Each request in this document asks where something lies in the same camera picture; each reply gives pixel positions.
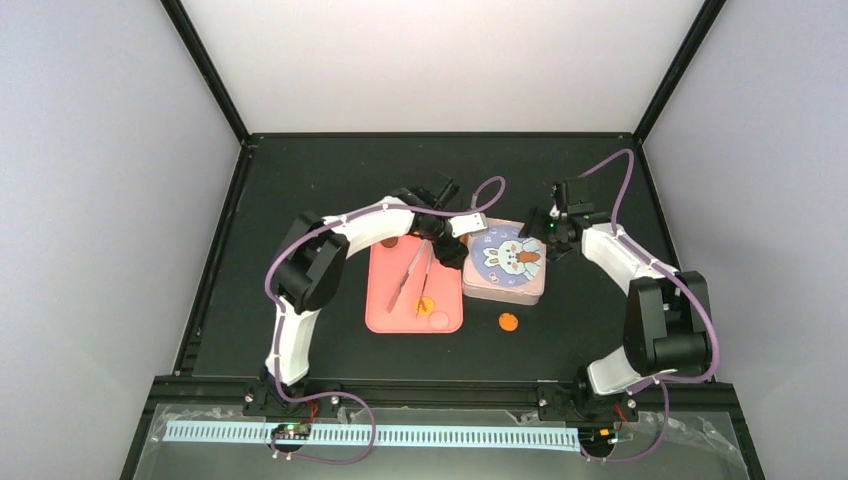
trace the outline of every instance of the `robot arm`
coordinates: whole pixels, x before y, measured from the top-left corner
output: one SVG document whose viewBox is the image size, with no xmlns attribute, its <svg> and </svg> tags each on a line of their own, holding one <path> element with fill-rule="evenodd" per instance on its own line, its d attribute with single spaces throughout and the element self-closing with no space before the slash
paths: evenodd
<svg viewBox="0 0 848 480">
<path fill-rule="evenodd" d="M 447 203 L 444 195 L 437 201 L 427 202 L 408 190 L 387 196 L 370 208 L 372 213 L 356 216 L 357 212 L 340 216 L 319 218 L 311 212 L 301 214 L 289 231 L 284 246 L 294 243 L 319 226 L 344 220 L 338 227 L 298 248 L 284 261 L 274 275 L 279 300 L 275 332 L 280 332 L 278 351 L 272 351 L 265 360 L 269 372 L 274 374 L 274 359 L 280 357 L 280 378 L 292 385 L 309 370 L 309 346 L 318 314 L 333 297 L 341 279 L 342 267 L 347 258 L 360 250 L 392 237 L 418 232 L 433 242 L 436 258 L 445 266 L 459 268 L 468 250 L 459 238 L 487 228 L 482 214 L 460 215 L 452 218 L 414 213 L 390 206 L 438 207 Z"/>
<path fill-rule="evenodd" d="M 553 197 L 550 213 L 537 209 L 523 234 L 544 241 L 549 259 L 579 250 L 627 295 L 622 346 L 578 370 L 572 392 L 577 412 L 591 417 L 608 411 L 646 378 L 703 370 L 711 358 L 703 319 L 665 274 L 680 279 L 709 313 L 704 278 L 661 262 L 620 225 L 614 228 L 606 214 L 595 213 L 583 179 L 556 183 Z"/>
</svg>

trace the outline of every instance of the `bunny illustration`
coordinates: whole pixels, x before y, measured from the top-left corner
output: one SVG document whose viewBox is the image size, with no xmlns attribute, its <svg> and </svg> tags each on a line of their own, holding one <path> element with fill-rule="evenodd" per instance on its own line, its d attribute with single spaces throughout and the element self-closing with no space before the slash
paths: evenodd
<svg viewBox="0 0 848 480">
<path fill-rule="evenodd" d="M 533 238 L 524 241 L 506 240 L 498 248 L 483 250 L 487 267 L 500 266 L 510 275 L 524 275 L 533 280 L 542 267 L 541 245 Z"/>
</svg>

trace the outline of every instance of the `pink tin box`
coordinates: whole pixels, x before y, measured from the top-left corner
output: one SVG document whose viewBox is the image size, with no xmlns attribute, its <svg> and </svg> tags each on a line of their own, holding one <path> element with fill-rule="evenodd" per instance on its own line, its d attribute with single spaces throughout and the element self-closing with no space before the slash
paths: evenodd
<svg viewBox="0 0 848 480">
<path fill-rule="evenodd" d="M 489 219 L 489 229 L 468 239 L 462 269 L 465 295 L 484 300 L 535 305 L 545 291 L 545 245 L 519 238 L 524 225 Z"/>
</svg>

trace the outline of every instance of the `pink cutting board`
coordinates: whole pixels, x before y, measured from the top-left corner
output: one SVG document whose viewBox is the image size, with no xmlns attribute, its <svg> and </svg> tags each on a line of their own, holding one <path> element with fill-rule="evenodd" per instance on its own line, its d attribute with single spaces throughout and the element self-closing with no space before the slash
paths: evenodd
<svg viewBox="0 0 848 480">
<path fill-rule="evenodd" d="M 395 308 L 388 311 L 392 295 L 412 263 L 422 240 L 405 236 L 397 245 L 386 248 L 371 246 L 368 270 L 368 295 L 365 300 L 365 324 L 374 333 L 451 333 L 462 325 L 462 274 L 443 267 L 431 259 L 427 290 L 423 292 L 427 260 L 432 251 L 428 245 L 398 297 Z"/>
</svg>

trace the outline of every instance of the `glass panel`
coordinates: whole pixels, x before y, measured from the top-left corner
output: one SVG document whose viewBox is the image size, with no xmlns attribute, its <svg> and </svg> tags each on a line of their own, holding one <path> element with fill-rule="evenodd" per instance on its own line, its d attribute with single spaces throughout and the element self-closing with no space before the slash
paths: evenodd
<svg viewBox="0 0 848 480">
<path fill-rule="evenodd" d="M 382 425 L 467 425 L 510 427 L 564 427 L 540 422 L 533 412 L 376 409 Z M 343 421 L 367 423 L 364 412 L 342 409 Z M 215 478 L 682 478 L 747 479 L 730 417 L 724 412 L 672 412 L 662 446 L 649 457 L 624 464 L 600 464 L 578 453 L 504 448 L 377 447 L 354 465 L 322 465 L 304 460 L 271 457 L 259 443 L 190 443 L 166 441 L 170 420 L 191 422 L 263 422 L 241 416 L 240 406 L 160 405 L 145 441 L 135 478 L 138 480 Z M 662 414 L 642 413 L 639 422 L 622 426 L 633 440 L 619 444 L 610 458 L 628 457 L 647 448 L 661 425 Z M 343 459 L 361 447 L 307 446 L 300 453 Z"/>
</svg>

